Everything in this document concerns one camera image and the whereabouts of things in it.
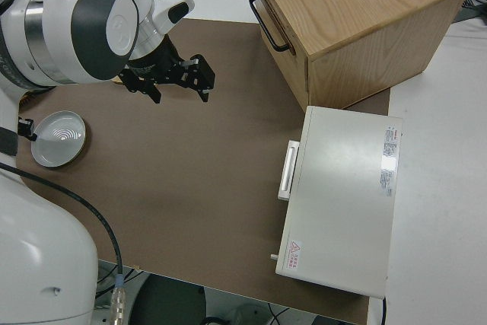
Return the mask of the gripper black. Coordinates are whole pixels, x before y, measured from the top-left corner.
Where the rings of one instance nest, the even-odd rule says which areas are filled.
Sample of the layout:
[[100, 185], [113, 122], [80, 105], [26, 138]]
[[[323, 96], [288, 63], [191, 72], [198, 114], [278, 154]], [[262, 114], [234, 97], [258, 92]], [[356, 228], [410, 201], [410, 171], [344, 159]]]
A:
[[201, 54], [189, 60], [180, 58], [169, 37], [165, 37], [148, 55], [128, 61], [118, 77], [131, 93], [140, 92], [149, 96], [154, 103], [161, 102], [161, 92], [156, 84], [176, 84], [197, 92], [203, 103], [215, 85], [215, 73]]
[[18, 133], [0, 128], [0, 152], [5, 155], [16, 155], [18, 153], [18, 135], [25, 137], [29, 141], [36, 141], [37, 134], [34, 132], [35, 126], [32, 119], [18, 118]]

